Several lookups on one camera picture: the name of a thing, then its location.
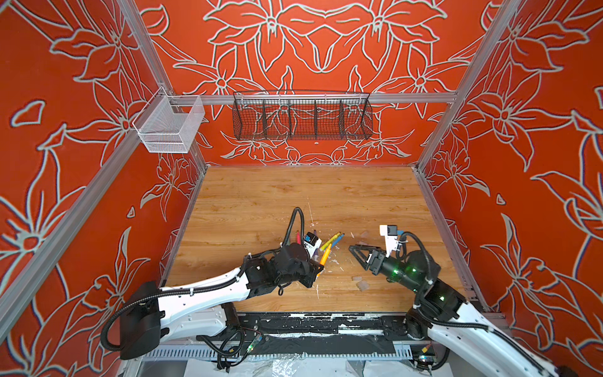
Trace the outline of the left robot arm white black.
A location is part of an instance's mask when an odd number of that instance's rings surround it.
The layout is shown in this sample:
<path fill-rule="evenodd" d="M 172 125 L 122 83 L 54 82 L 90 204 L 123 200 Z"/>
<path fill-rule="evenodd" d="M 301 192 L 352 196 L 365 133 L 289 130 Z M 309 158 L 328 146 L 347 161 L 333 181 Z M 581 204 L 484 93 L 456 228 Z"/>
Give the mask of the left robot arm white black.
<path fill-rule="evenodd" d="M 190 336 L 216 336 L 227 327 L 216 320 L 210 326 L 199 315 L 212 308 L 225 314 L 225 305 L 269 295 L 298 282 L 311 288 L 323 271 L 306 247 L 291 240 L 295 224 L 305 217 L 295 207 L 284 239 L 278 248 L 248 254 L 241 266 L 223 275 L 179 287 L 158 287 L 152 282 L 138 290 L 105 322 L 100 331 L 104 350 L 117 352 L 123 360 L 154 350 L 161 342 Z"/>

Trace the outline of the orange pen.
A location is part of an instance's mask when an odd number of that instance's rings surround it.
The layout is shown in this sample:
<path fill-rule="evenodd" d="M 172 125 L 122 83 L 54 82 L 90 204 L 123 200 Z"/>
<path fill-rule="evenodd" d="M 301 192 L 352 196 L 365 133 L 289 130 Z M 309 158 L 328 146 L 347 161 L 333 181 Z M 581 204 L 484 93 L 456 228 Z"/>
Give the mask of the orange pen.
<path fill-rule="evenodd" d="M 330 257 L 330 254 L 331 254 L 331 244 L 323 245 L 317 251 L 317 262 L 319 262 L 322 267 L 325 267 L 325 265 Z"/>

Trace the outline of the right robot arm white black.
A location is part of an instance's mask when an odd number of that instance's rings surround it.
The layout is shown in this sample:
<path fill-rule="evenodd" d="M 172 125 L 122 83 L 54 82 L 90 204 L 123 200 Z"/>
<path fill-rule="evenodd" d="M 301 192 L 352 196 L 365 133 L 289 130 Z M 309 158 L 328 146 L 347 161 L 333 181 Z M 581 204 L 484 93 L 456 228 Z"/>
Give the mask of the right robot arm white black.
<path fill-rule="evenodd" d="M 364 270 L 414 292 L 405 316 L 410 337 L 442 345 L 486 376 L 576 375 L 527 350 L 442 281 L 440 265 L 415 234 L 397 231 L 385 237 L 385 249 L 357 244 L 349 251 Z"/>

